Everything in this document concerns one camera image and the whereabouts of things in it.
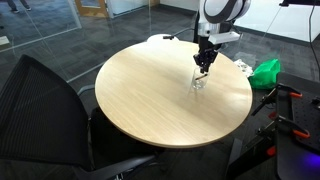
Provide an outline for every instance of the floor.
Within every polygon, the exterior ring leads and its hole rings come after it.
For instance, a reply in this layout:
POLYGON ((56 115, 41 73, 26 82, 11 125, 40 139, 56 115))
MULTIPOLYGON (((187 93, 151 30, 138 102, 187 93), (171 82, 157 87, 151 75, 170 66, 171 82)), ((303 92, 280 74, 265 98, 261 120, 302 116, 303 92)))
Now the floor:
MULTIPOLYGON (((58 5, 60 1, 54 0, 54 2, 52 8, 58 5)), ((39 5, 39 7, 35 6, 33 8, 32 13, 35 17, 37 13, 40 13, 37 8, 45 8, 40 7, 39 5)), ((0 6, 0 12, 2 13, 0 24, 8 22, 8 19, 3 21, 3 18, 6 19, 7 15, 13 17, 13 14, 8 14, 8 12, 4 12, 5 10, 7 9, 4 6, 0 6)), ((20 22, 20 16, 25 16, 27 13, 29 12, 21 12, 17 21, 20 22)), ((192 27, 194 18, 194 12, 181 11, 165 6, 153 7, 150 11, 149 8, 143 8, 115 19, 81 17, 82 29, 72 30, 52 38, 42 38, 40 41, 27 46, 0 52, 0 89, 21 54, 35 57, 61 77, 69 80, 103 63, 119 50, 145 41, 152 34, 174 34, 182 29, 192 27)), ((192 41, 192 37, 192 32, 178 35, 180 40, 185 41, 192 41)), ((317 38, 313 44, 318 57, 320 57, 320 39, 317 38)), ((289 43, 284 38, 268 38, 243 30, 242 39, 228 43, 227 47, 221 52, 232 60, 242 59, 254 68, 263 61, 279 59, 282 71, 314 81, 319 80, 319 71, 310 47, 289 43)), ((70 85, 78 90, 83 85, 93 84, 98 72, 99 68, 96 68, 73 80, 70 85)), ((264 90, 254 90, 253 92, 252 111, 260 104, 259 101, 262 96, 268 93, 264 90)), ((88 113, 90 109, 97 106, 94 92, 84 94, 81 99, 88 113)), ((148 167, 137 174, 134 179, 224 179, 233 139, 241 139, 244 144, 249 142, 259 127, 269 123, 267 114, 271 111, 264 108, 256 116, 249 116, 238 129, 219 142, 200 148, 167 150, 160 157, 167 162, 167 171, 161 171, 158 167, 148 167)), ((5 160, 0 161, 0 178, 75 179, 71 168, 68 166, 5 160)), ((274 159, 253 168, 237 179, 276 179, 274 159)))

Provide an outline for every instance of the black mesh office chair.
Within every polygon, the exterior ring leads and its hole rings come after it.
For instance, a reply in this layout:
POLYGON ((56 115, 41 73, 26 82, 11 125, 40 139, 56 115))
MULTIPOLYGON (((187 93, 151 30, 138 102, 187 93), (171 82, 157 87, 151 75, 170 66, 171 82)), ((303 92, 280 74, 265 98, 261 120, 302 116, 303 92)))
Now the black mesh office chair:
POLYGON ((76 92, 50 69, 23 55, 0 93, 0 159, 72 165, 79 179, 95 180, 154 160, 152 147, 108 125, 99 108, 93 112, 92 143, 97 148, 93 152, 99 153, 93 157, 100 160, 101 169, 91 163, 88 115, 76 92), (121 153, 119 147, 135 150, 121 153), (140 147, 149 150, 139 151, 140 147))

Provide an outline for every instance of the green cloth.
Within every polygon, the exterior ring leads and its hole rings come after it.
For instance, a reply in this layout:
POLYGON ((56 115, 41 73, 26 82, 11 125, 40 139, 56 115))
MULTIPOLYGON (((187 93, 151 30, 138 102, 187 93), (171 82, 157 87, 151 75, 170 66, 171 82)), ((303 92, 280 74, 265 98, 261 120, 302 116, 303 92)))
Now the green cloth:
POLYGON ((249 78, 253 89, 272 89, 277 82, 277 74, 280 72, 278 59, 271 59, 260 64, 254 75, 249 78))

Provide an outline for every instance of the chair backrest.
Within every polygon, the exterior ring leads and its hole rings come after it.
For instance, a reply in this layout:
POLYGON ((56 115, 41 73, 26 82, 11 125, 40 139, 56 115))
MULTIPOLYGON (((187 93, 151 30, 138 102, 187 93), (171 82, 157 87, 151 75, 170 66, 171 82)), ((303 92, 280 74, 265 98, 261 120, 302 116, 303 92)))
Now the chair backrest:
POLYGON ((87 120, 72 87, 23 55, 0 92, 0 158, 90 170, 87 120))

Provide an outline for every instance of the wooden tabletop surface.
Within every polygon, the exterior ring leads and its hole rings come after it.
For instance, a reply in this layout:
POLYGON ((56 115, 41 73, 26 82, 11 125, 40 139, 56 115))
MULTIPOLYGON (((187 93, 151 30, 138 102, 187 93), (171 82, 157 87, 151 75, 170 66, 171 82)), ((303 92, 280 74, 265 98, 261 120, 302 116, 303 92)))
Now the wooden tabletop surface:
POLYGON ((96 79, 96 97, 122 132, 156 146, 198 147, 235 130, 252 104, 250 84, 219 53, 204 89, 191 86, 198 45, 150 41, 112 56, 96 79))

